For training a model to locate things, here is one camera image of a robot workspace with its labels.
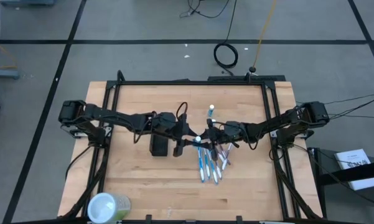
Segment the gray floor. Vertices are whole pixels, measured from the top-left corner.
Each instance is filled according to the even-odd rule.
[[[206,0],[200,10],[216,14],[223,2]],[[374,39],[374,0],[355,2]],[[54,7],[2,7],[2,38],[65,40],[79,3],[58,0]],[[187,9],[185,0],[88,0],[75,38],[222,39],[227,35],[232,5],[233,1],[216,19],[198,15],[179,19]],[[271,1],[239,0],[230,38],[257,39],[270,7]],[[363,40],[364,36],[345,0],[289,0],[278,2],[265,39]],[[64,45],[3,46],[17,58],[21,78],[0,80],[0,222],[64,49]],[[257,46],[234,46],[240,59],[232,71],[243,75]],[[72,45],[13,221],[54,218],[57,214],[74,144],[57,121],[64,100],[84,99],[90,81],[115,79],[118,69],[127,80],[206,80],[222,75],[213,60],[213,48],[212,44]],[[231,60],[227,50],[218,54],[221,61]],[[0,52],[0,66],[10,64]],[[374,93],[374,59],[367,45],[264,45],[257,69],[260,75],[285,75],[299,101],[327,102]],[[327,109],[337,113],[366,101],[329,105]],[[374,116],[374,104],[355,115]],[[334,151],[364,148],[374,156],[374,119],[336,119],[316,130],[308,145]],[[327,198],[327,208],[331,220],[374,223],[371,206]]]

